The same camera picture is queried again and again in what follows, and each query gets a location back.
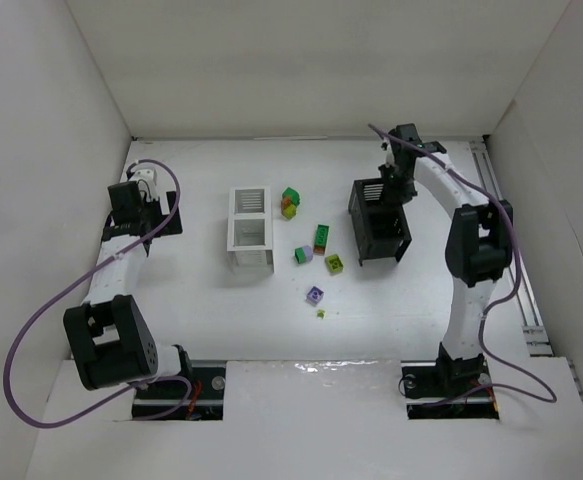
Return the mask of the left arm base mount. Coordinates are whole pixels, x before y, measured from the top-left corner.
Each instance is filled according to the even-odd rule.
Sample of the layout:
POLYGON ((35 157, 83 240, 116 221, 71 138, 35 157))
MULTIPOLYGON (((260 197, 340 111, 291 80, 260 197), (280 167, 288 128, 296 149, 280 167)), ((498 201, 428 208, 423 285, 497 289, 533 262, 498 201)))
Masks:
POLYGON ((225 362, 194 361, 192 390, 177 381, 162 381, 137 390, 131 407, 133 419, 158 416, 158 421, 221 421, 226 385, 225 362))

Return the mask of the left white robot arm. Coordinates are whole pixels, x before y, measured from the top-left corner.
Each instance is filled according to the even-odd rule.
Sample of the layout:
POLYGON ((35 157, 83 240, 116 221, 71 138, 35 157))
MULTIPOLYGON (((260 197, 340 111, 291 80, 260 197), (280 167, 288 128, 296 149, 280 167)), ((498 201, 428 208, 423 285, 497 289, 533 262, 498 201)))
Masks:
POLYGON ((164 214, 156 182, 135 176, 108 188, 110 219, 103 229, 98 260, 113 261, 91 278, 82 303, 65 311, 63 324, 77 371, 88 390, 181 375, 191 379, 192 366, 180 345, 154 340, 132 296, 151 242, 143 239, 160 224, 159 234, 182 232, 178 214, 164 214))

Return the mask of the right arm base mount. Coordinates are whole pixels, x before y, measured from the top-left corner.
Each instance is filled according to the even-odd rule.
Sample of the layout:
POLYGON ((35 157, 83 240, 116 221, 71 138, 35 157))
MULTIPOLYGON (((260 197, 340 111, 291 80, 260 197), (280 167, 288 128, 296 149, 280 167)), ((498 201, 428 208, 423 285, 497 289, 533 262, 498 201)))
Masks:
POLYGON ((483 366, 477 372, 447 380, 435 362, 403 362, 400 393, 409 420, 498 420, 490 376, 483 366))

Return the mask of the black two-cell container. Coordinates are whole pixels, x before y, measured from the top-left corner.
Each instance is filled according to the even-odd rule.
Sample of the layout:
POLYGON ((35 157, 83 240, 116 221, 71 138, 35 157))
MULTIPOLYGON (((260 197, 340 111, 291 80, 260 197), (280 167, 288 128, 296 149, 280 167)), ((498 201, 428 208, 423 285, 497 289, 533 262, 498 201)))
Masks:
POLYGON ((386 199, 382 180, 355 180, 348 202, 358 263, 393 258, 401 261, 412 237, 402 205, 386 199))

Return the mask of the lime lego square brick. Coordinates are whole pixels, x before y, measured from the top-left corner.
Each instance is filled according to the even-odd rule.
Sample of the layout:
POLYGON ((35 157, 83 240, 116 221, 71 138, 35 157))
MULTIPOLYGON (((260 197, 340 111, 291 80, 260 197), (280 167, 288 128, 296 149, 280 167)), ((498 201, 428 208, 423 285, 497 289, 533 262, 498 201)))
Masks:
POLYGON ((344 264, 338 254, 332 254, 325 258, 325 264, 330 274, 335 275, 342 273, 344 264))

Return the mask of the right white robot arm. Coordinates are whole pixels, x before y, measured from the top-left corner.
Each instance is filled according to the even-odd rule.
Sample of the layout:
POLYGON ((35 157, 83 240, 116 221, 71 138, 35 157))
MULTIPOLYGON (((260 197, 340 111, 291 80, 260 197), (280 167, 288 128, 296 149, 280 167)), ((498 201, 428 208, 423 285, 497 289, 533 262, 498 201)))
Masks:
POLYGON ((405 204, 425 187, 451 220, 445 262, 453 280, 447 330, 433 365, 402 367, 409 399, 454 398, 475 386, 484 372, 481 321, 496 283, 512 261, 506 220, 499 204, 466 180, 438 142, 424 143, 414 124, 394 127, 382 138, 386 160, 379 167, 388 199, 405 204))

